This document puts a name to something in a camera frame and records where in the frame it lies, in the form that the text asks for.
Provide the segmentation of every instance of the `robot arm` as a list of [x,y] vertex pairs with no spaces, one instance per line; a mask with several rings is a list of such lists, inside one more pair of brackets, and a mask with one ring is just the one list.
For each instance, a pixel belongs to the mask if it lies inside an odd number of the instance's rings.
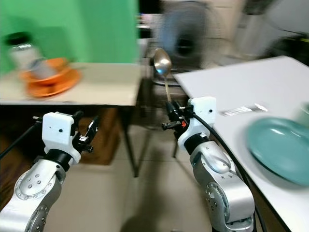
[[210,141],[210,131],[193,117],[196,114],[212,126],[216,99],[193,98],[186,107],[168,102],[167,111],[171,122],[162,127],[173,129],[179,147],[188,151],[194,176],[206,193],[212,227],[219,232],[253,231],[254,200],[249,188],[232,159]]
[[0,231],[43,231],[48,211],[61,193],[66,171],[79,162],[83,150],[92,151],[89,144],[98,131],[98,119],[81,136],[75,130],[82,115],[79,111],[74,115],[56,112],[43,116],[46,156],[17,180],[11,200],[0,212]]

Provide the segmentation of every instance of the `white tabletop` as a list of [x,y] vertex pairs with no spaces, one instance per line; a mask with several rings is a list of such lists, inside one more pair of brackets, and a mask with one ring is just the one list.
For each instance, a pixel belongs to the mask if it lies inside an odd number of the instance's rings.
[[309,67],[279,57],[178,74],[176,79],[191,98],[216,97],[218,112],[254,103],[269,110],[226,117],[218,114],[214,127],[288,228],[309,231],[309,187],[268,171],[245,144],[245,130],[253,121],[267,116],[293,119],[301,103],[309,102]]
[[81,81],[50,98],[35,99],[26,93],[17,72],[0,77],[0,104],[135,105],[140,86],[138,64],[73,63]]

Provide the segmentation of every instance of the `jar lid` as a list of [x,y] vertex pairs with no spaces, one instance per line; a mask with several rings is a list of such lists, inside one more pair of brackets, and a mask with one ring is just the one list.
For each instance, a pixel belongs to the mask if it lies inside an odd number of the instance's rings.
[[17,32],[13,34],[9,34],[6,36],[5,42],[8,45],[18,45],[29,43],[31,41],[31,36],[27,32]]

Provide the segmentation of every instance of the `green backdrop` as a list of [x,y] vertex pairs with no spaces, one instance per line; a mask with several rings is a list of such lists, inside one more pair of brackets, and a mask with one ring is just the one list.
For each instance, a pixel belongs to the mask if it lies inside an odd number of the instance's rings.
[[136,0],[1,0],[0,72],[14,68],[3,37],[19,31],[47,58],[135,63],[137,13]]

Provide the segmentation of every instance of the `spoon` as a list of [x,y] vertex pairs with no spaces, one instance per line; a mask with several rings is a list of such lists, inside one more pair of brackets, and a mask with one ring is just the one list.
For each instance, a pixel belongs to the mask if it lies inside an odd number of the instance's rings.
[[171,98],[167,76],[170,73],[171,66],[172,62],[170,61],[168,54],[162,48],[157,48],[154,52],[154,67],[156,71],[164,77],[165,91],[169,102],[171,101]]

